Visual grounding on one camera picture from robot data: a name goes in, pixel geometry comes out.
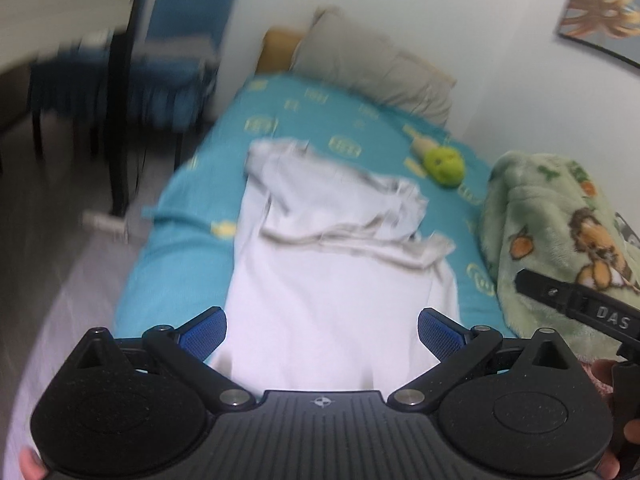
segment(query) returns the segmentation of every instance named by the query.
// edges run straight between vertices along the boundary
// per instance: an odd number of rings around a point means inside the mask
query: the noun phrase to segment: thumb
[[[18,464],[24,480],[43,480],[47,475],[47,468],[44,467],[42,460],[31,447],[23,447],[20,450]]]

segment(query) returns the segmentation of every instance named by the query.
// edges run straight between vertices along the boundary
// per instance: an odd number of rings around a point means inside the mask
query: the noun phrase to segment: yellow pattern
[[[374,120],[378,120],[378,111],[374,107],[371,107],[369,105],[360,105],[360,108],[358,108],[358,111],[361,114],[366,115],[367,117],[371,117]]]
[[[296,99],[287,99],[284,101],[284,109],[297,112],[300,109],[300,101]]]
[[[255,81],[251,81],[249,83],[248,89],[253,92],[261,92],[265,88],[267,88],[268,81],[266,79],[256,79]]]
[[[236,223],[229,220],[211,223],[211,234],[217,238],[228,239],[236,236]]]
[[[329,149],[349,158],[358,158],[362,152],[362,147],[357,142],[340,136],[334,136],[329,140]]]
[[[420,178],[427,178],[427,172],[424,171],[424,168],[410,156],[404,160],[404,166],[414,175],[419,176]]]
[[[476,284],[476,289],[489,297],[495,296],[495,287],[484,269],[478,264],[468,264],[466,275]]]
[[[468,218],[465,218],[466,228],[469,229],[469,232],[475,235],[478,232],[478,224]]]
[[[404,133],[406,133],[412,139],[417,139],[418,137],[420,137],[420,132],[418,130],[416,130],[413,126],[411,126],[410,124],[405,124],[402,127],[402,131],[404,131]]]
[[[188,170],[195,170],[198,167],[198,156],[193,155],[185,164]]]
[[[329,94],[323,94],[321,91],[316,90],[315,88],[307,88],[305,90],[305,97],[323,105],[329,98]]]
[[[244,130],[250,134],[272,134],[278,127],[278,120],[273,117],[255,116],[246,120]]]
[[[464,198],[467,202],[469,202],[471,205],[482,204],[482,199],[478,198],[473,193],[471,193],[471,190],[464,184],[460,184],[460,187],[458,188],[458,194],[462,198]]]

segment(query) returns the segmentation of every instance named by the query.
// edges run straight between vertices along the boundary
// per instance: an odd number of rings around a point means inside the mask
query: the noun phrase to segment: beige pillow
[[[456,83],[430,63],[394,46],[388,37],[348,20],[335,7],[316,14],[316,22],[294,54],[291,70],[438,125],[449,117],[449,91]]]

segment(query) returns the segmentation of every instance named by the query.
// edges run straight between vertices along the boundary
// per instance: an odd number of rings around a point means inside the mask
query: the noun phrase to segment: finger
[[[613,480],[620,472],[620,462],[618,462],[616,456],[607,449],[596,471],[604,480]]]
[[[632,444],[640,444],[640,418],[630,420],[626,424],[625,438]]]
[[[47,475],[47,468],[44,467],[35,450],[30,447],[23,447],[20,450],[18,464],[24,480],[42,480]]]
[[[608,384],[609,386],[613,386],[611,369],[613,368],[614,364],[616,364],[615,361],[600,359],[594,362],[593,365],[591,365],[591,373],[600,382]]]

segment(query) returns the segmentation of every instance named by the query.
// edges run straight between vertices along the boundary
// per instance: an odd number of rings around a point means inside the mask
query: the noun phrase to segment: turquoise bedsheet
[[[410,138],[402,132],[407,124],[462,152],[466,179],[458,190],[443,189],[422,173],[409,151]],[[429,199],[420,231],[429,235],[437,230],[456,243],[448,261],[458,279],[464,325],[488,324],[511,336],[476,236],[488,166],[443,129],[287,74],[249,81],[167,185],[116,311],[117,337],[140,336],[156,324],[179,326],[212,305],[224,305],[246,183],[244,158],[258,137],[308,139],[324,155],[417,180]]]

